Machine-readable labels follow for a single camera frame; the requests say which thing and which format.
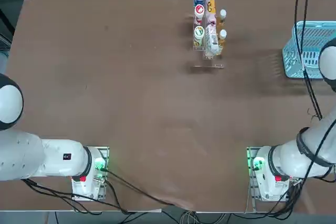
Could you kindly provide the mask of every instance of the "green led light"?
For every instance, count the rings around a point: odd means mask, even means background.
[[[94,166],[97,170],[105,168],[105,160],[102,157],[96,158]]]

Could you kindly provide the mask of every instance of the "white bottle cap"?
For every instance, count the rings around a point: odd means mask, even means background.
[[[221,30],[219,33],[219,38],[220,39],[225,39],[226,38],[226,30]]]
[[[194,36],[196,39],[202,39],[204,37],[204,28],[202,26],[196,26]]]
[[[204,15],[204,6],[203,5],[196,5],[195,6],[195,16],[197,18],[203,18],[203,15]]]
[[[226,18],[226,11],[224,9],[221,9],[221,19]]]

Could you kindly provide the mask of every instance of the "yellow label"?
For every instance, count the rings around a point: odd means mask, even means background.
[[[209,13],[216,14],[216,8],[215,8],[215,0],[210,0],[207,3],[207,9]]]

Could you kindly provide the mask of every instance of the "white bottle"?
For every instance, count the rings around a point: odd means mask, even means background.
[[[210,53],[212,55],[218,54],[219,47],[218,47],[216,26],[210,24],[206,27],[205,39],[206,39],[207,53]]]
[[[194,45],[200,47],[203,42],[204,28],[202,26],[196,26],[194,30]]]
[[[224,9],[221,9],[220,11],[221,11],[221,13],[220,13],[221,21],[220,22],[224,23],[225,18],[226,18],[226,11]]]
[[[203,15],[204,15],[204,6],[200,4],[196,5],[195,6],[195,18],[194,18],[194,24],[196,26],[202,25]]]
[[[221,30],[219,32],[219,40],[218,40],[218,55],[221,54],[222,50],[223,50],[223,47],[224,47],[224,44],[225,44],[225,38],[226,38],[226,35],[227,35],[227,32],[226,30]]]

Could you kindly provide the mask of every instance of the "black sticker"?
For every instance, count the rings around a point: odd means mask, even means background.
[[[71,160],[71,153],[64,153],[63,160]]]

